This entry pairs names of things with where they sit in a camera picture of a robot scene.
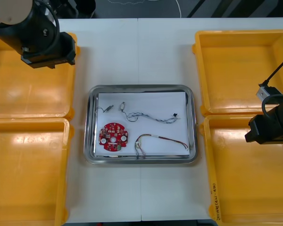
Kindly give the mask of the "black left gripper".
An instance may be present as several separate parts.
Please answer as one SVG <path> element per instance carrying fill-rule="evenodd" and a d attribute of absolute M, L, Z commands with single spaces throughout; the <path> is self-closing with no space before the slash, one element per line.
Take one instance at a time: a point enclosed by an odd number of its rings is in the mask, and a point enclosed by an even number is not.
<path fill-rule="evenodd" d="M 75 40 L 70 34 L 61 32 L 53 47 L 36 53 L 25 52 L 22 54 L 21 60 L 32 68 L 54 69 L 56 65 L 60 64 L 75 65 L 75 45 Z"/>

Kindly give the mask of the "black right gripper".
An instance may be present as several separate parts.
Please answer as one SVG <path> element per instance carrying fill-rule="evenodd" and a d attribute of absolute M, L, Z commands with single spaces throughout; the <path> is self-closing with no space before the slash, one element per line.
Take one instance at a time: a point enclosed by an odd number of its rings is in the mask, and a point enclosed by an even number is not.
<path fill-rule="evenodd" d="M 258 144 L 272 144 L 272 128 L 263 115 L 254 116 L 248 123 L 250 131 L 245 135 L 246 142 Z"/>

